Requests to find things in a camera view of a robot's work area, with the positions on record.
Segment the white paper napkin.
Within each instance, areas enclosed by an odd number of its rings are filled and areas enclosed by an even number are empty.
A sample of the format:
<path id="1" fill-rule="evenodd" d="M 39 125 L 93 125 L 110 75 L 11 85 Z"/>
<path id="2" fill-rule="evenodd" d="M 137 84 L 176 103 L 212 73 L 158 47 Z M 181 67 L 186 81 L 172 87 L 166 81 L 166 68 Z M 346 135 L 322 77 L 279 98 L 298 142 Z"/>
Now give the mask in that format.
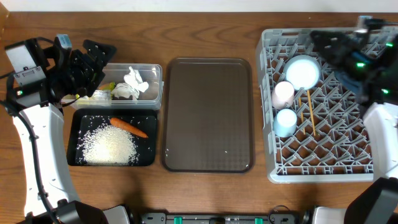
<path id="1" fill-rule="evenodd" d="M 137 100 L 139 98 L 139 91 L 131 87 L 127 83 L 118 83 L 116 87 L 112 90 L 111 94 L 116 98 L 130 98 Z"/>

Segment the light blue bowl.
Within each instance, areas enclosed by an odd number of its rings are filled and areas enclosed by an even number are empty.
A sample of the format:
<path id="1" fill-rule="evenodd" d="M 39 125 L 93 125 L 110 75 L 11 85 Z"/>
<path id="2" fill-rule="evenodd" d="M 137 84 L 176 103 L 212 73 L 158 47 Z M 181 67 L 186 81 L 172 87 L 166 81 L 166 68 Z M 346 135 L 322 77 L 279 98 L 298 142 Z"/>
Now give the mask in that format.
<path id="1" fill-rule="evenodd" d="M 298 55 L 285 64 L 284 74 L 295 90 L 309 90 L 318 83 L 321 68 L 314 57 Z"/>

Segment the wooden chopstick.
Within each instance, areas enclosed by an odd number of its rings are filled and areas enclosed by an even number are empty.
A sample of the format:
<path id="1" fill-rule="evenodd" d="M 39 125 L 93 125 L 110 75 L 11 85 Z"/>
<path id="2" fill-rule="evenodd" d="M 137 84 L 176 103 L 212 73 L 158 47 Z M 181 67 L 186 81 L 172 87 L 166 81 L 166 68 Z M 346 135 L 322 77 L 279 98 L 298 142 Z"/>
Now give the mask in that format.
<path id="1" fill-rule="evenodd" d="M 312 129 L 313 129 L 313 135 L 316 136 L 316 129 L 315 129 L 315 121 L 314 121 L 314 116 L 313 116 L 313 106 L 312 106 L 312 99 L 310 96 L 310 90 L 307 90 L 307 98 L 308 98 L 308 106 L 310 110 L 310 119 L 312 123 Z"/>
<path id="2" fill-rule="evenodd" d="M 298 99 L 298 105 L 299 105 L 299 107 L 302 106 L 302 98 L 301 98 L 301 96 L 300 96 L 299 99 Z M 303 115 L 303 112 L 300 113 L 300 118 L 301 118 L 301 122 L 303 123 L 303 122 L 304 122 L 304 115 Z M 305 132 L 305 127 L 302 129 L 302 132 L 303 132 L 304 135 L 306 134 L 306 132 Z"/>

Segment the orange carrot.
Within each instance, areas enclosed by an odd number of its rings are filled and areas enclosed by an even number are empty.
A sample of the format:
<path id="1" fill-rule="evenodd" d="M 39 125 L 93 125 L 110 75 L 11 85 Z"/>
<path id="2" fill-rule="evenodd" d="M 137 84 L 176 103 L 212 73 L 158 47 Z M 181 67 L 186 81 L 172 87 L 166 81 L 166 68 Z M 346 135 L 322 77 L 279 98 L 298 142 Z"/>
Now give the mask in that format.
<path id="1" fill-rule="evenodd" d="M 140 129 L 132 126 L 131 124 L 119 118 L 111 118 L 109 122 L 111 123 L 111 125 L 120 128 L 122 130 L 125 130 L 133 135 L 139 136 L 141 138 L 148 138 L 148 135 L 145 132 L 141 131 Z"/>

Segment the pink plastic cup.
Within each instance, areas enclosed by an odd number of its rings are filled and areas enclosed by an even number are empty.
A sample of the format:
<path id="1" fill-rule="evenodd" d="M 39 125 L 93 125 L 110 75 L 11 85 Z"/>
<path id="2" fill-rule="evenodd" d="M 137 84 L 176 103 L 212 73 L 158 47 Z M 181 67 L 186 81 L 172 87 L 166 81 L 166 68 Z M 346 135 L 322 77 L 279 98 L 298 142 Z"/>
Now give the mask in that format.
<path id="1" fill-rule="evenodd" d="M 292 106 L 294 102 L 294 92 L 295 89 L 290 82 L 279 82 L 271 93 L 272 106 L 278 110 Z"/>

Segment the light blue plastic cup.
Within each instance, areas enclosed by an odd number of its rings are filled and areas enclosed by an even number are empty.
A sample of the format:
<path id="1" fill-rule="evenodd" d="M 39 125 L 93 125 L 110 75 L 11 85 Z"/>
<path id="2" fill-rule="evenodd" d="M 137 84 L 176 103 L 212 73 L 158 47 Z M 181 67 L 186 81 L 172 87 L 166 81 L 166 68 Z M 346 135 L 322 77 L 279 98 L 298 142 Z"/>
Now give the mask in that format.
<path id="1" fill-rule="evenodd" d="M 281 138 L 293 136 L 297 127 L 297 115 L 291 109 L 280 110 L 274 119 L 274 132 Z"/>

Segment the dark blue plate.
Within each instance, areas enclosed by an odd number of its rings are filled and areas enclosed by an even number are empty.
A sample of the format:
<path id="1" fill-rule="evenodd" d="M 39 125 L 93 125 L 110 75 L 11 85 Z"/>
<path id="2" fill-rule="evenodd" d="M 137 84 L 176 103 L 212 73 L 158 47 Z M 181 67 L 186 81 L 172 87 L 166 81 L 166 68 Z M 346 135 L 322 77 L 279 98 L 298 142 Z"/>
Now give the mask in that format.
<path id="1" fill-rule="evenodd" d="M 335 72 L 335 78 L 347 89 L 355 95 L 364 96 L 364 86 L 362 81 L 355 80 L 345 72 Z"/>

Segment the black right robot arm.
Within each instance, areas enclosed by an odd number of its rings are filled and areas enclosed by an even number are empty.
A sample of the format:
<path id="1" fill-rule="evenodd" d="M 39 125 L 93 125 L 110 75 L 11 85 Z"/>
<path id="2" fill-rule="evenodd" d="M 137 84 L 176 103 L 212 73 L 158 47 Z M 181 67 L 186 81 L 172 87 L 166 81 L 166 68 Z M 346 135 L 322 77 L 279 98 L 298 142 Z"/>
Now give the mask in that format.
<path id="1" fill-rule="evenodd" d="M 339 81 L 356 95 L 371 143 L 373 183 L 347 208 L 317 207 L 312 223 L 397 223 L 397 38 L 371 58 L 362 53 L 371 32 L 388 22 L 360 16 L 355 37 L 313 30 L 319 55 L 342 72 Z"/>

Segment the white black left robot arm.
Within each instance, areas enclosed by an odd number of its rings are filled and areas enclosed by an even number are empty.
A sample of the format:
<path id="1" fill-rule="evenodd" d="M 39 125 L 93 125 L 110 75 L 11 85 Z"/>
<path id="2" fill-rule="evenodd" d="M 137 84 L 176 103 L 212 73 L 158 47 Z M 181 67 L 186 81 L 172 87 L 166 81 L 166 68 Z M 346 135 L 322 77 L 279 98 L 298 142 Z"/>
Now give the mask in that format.
<path id="1" fill-rule="evenodd" d="M 73 49 L 59 34 L 42 48 L 41 37 L 6 46 L 13 71 L 6 75 L 1 102 L 21 140 L 27 195 L 26 223 L 131 223 L 124 205 L 101 210 L 82 203 L 68 169 L 63 143 L 67 95 L 91 96 L 116 53 L 112 45 L 85 40 Z"/>

